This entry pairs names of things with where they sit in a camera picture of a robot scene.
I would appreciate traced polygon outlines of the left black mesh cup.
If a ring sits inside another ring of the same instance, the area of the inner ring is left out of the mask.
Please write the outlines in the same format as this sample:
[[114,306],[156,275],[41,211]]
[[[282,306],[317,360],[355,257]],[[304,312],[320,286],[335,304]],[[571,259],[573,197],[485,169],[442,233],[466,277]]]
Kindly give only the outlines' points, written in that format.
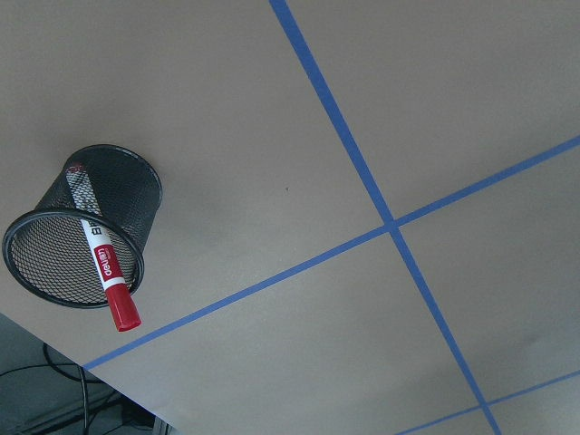
[[34,210],[5,232],[9,272],[26,290],[72,308],[101,308],[107,299],[87,232],[111,239],[131,293],[144,276],[143,251],[162,201],[161,180],[140,155],[97,144],[65,161]]

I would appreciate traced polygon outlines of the red and white marker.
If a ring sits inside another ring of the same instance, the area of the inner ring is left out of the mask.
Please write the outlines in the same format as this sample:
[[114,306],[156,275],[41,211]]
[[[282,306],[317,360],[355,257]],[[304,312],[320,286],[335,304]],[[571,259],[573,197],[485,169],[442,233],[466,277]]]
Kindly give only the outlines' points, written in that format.
[[[101,209],[89,174],[81,163],[73,163],[65,170],[65,178],[77,209],[96,216]],[[82,230],[91,251],[92,260],[101,281],[113,322],[118,332],[127,332],[141,325],[108,229],[94,220],[81,219]]]

